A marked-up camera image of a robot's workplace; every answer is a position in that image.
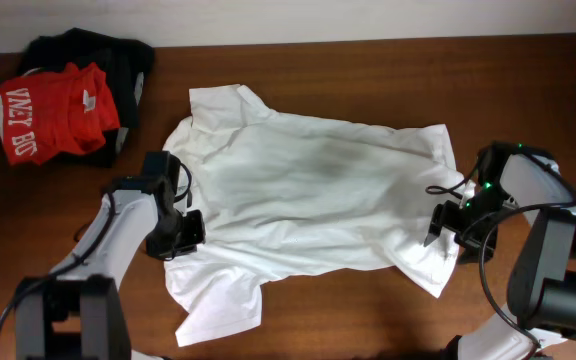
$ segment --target brown wooden surface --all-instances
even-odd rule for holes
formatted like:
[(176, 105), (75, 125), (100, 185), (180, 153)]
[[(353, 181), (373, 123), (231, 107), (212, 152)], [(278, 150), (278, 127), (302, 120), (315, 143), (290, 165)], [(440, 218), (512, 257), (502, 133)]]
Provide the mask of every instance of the brown wooden surface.
[[(0, 55), (0, 81), (17, 60)], [(136, 174), (144, 153), (161, 149), (189, 115), (189, 88), (233, 83), (248, 85), (282, 112), (393, 128), (445, 123), (462, 172), (494, 139), (544, 147), (576, 186), (576, 35), (158, 49), (140, 106), (142, 126), (113, 169), (10, 168), (0, 149), (0, 312), (22, 276), (45, 273), (73, 247), (73, 232), (98, 210), (101, 186)], [(500, 230), (489, 277), (502, 303), (526, 234), (522, 219)], [(292, 277), (262, 291), (260, 327), (184, 348), (173, 333), (186, 314), (168, 295), (160, 262), (138, 253), (120, 293), (134, 348), (177, 359), (349, 359), (435, 350), (493, 313), (472, 265), (455, 270), (438, 300), (396, 269)], [(12, 324), (2, 338), (4, 359), (14, 353)], [(546, 353), (576, 359), (576, 342)]]

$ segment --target wooden table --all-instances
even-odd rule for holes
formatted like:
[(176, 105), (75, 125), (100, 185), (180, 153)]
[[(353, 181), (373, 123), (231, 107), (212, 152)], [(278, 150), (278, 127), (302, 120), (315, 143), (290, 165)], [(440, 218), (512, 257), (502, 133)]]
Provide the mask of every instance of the wooden table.
[[(0, 81), (17, 61), (0, 55)], [(141, 127), (114, 168), (10, 168), (0, 149), (0, 312), (24, 275), (45, 273), (73, 247), (75, 230), (98, 210), (101, 186), (138, 173), (144, 153), (161, 149), (190, 113), (188, 89), (234, 83), (282, 112), (393, 128), (447, 124), (462, 172), (495, 139), (543, 147), (576, 186), (576, 35), (158, 49)], [(527, 229), (515, 219), (500, 230), (489, 278), (502, 303)], [(120, 294), (134, 348), (178, 359), (436, 350), (493, 313), (474, 265), (456, 268), (438, 300), (395, 268), (292, 277), (262, 291), (260, 327), (184, 348), (173, 333), (186, 313), (168, 295), (160, 262), (138, 253)], [(3, 333), (3, 359), (14, 353), (12, 324)], [(576, 358), (576, 342), (546, 353)]]

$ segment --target folded red shirt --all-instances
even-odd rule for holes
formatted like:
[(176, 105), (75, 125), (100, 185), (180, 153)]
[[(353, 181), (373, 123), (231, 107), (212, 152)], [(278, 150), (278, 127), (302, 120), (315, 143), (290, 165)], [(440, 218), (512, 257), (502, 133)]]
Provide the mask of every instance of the folded red shirt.
[(84, 155), (102, 147), (102, 131), (119, 117), (95, 63), (79, 70), (14, 78), (0, 86), (0, 137), (11, 165), (42, 164), (59, 152)]

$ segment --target red cloth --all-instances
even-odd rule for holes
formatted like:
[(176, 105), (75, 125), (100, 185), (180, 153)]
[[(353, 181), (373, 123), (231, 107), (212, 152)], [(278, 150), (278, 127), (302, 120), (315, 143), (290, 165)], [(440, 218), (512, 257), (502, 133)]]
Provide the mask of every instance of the red cloth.
[(106, 74), (95, 63), (82, 70), (69, 63), (61, 73), (18, 77), (0, 86), (0, 137), (11, 165), (42, 164), (62, 151), (90, 153), (105, 144), (102, 131), (117, 128)]

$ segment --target black cloth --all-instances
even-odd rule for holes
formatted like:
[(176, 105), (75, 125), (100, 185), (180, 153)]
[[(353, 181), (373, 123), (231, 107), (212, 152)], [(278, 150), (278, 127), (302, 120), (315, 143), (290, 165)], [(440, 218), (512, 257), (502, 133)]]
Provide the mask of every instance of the black cloth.
[[(143, 73), (145, 78), (154, 60), (154, 49), (141, 41), (73, 28), (61, 35), (40, 36), (32, 41), (22, 56), (17, 74), (21, 76), (34, 69), (61, 72), (69, 62), (81, 69), (94, 62), (106, 73), (119, 123), (122, 127), (135, 128), (139, 124), (134, 96), (137, 75)], [(117, 156), (117, 137), (118, 130), (106, 131), (106, 144), (101, 149), (83, 156), (59, 154), (56, 160), (110, 167)]]

